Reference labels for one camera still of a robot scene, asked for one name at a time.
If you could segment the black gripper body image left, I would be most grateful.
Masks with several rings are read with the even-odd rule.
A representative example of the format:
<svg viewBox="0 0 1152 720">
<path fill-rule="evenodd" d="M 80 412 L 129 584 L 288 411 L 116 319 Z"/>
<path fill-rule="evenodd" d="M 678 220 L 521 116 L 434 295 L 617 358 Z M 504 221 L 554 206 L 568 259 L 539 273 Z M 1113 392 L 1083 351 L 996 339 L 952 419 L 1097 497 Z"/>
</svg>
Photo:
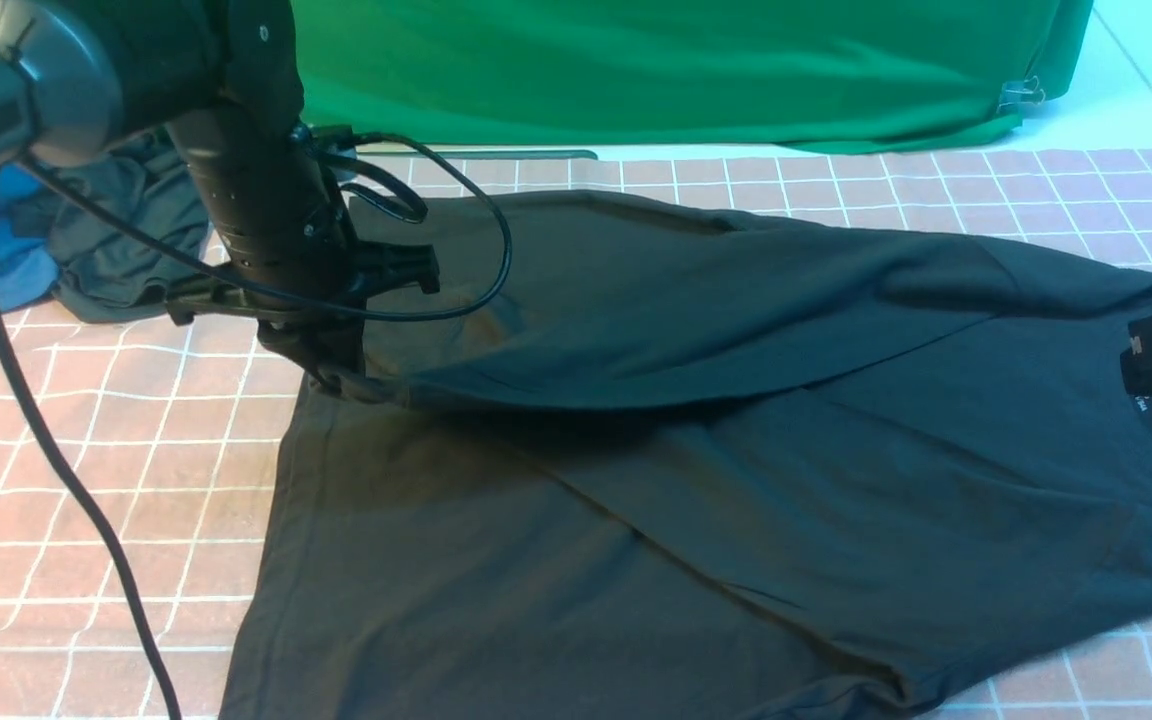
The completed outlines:
<svg viewBox="0 0 1152 720">
<path fill-rule="evenodd" d="M 369 300 L 416 287 L 440 291 L 439 262 L 430 245 L 358 241 L 328 243 L 297 258 L 243 253 L 174 282 L 165 296 L 172 323 L 197 316 L 238 316 L 257 323 L 257 342 L 291 361 L 326 395 L 361 376 Z"/>
</svg>

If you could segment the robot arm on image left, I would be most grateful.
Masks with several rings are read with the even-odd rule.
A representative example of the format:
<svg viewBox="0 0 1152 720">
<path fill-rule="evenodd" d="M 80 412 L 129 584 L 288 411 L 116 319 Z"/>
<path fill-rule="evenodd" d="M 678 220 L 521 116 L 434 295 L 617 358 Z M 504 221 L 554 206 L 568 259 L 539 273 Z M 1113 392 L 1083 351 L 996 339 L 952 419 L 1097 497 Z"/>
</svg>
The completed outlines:
<svg viewBox="0 0 1152 720">
<path fill-rule="evenodd" d="M 425 202 L 387 172 L 329 150 L 305 108 L 287 1 L 0 1 L 0 167 L 77 167 L 164 128 L 229 260 L 165 291 L 166 314 L 242 316 L 257 340 L 329 395 L 376 402 L 362 336 L 369 300 L 440 288 L 431 247 L 358 238 L 339 170 L 388 217 L 420 223 Z"/>
</svg>

